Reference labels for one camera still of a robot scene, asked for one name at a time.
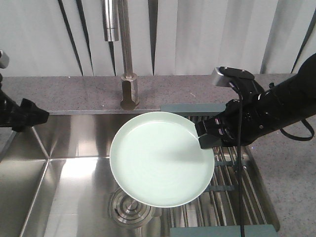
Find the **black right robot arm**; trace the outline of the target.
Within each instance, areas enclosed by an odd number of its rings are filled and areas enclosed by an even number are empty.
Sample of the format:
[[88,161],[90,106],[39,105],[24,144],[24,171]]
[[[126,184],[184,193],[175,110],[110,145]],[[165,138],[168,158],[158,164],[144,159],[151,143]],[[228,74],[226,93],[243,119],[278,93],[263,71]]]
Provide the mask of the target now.
[[226,103],[223,112],[195,124],[200,147],[247,146],[259,137],[316,114],[316,56],[310,56],[297,74],[268,90],[246,70],[216,67],[215,85],[233,89],[240,99]]

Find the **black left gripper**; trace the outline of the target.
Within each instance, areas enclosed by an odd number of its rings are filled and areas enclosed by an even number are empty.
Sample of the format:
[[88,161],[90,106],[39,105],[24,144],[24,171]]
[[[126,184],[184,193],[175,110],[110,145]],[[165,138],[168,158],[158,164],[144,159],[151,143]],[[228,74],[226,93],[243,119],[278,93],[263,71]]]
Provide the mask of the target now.
[[36,104],[23,98],[17,105],[2,90],[0,91],[0,126],[11,127],[13,131],[22,132],[27,127],[46,123],[49,112],[40,109]]

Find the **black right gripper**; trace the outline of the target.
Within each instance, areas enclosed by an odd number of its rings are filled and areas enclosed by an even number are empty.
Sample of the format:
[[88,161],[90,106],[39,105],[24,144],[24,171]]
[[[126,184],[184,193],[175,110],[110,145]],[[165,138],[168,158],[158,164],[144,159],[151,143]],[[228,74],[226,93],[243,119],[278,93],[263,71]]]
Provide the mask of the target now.
[[257,113],[238,99],[230,100],[223,112],[195,124],[201,149],[247,146],[263,135]]

